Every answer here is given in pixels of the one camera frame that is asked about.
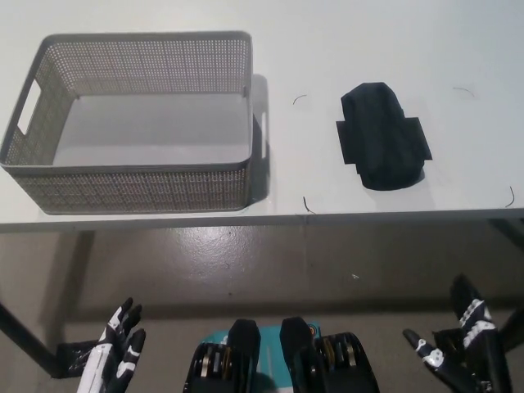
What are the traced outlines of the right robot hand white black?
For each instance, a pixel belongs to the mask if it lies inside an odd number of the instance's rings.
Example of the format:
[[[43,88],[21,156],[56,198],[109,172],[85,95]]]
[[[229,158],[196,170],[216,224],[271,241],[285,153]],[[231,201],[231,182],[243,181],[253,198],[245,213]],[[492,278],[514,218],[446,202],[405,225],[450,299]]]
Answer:
[[[463,274],[453,280],[450,299],[458,319],[463,364],[412,329],[403,330],[404,338],[424,366],[452,392],[511,392],[513,385],[499,329],[485,299]]]

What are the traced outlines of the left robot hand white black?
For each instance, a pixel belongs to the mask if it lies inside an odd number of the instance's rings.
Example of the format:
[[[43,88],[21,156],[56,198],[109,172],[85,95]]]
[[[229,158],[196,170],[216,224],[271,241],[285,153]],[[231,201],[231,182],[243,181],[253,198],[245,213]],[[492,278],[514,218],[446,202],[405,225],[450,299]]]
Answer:
[[[140,360],[147,333],[136,328],[142,306],[129,297],[111,316],[91,349],[79,393],[125,393]]]

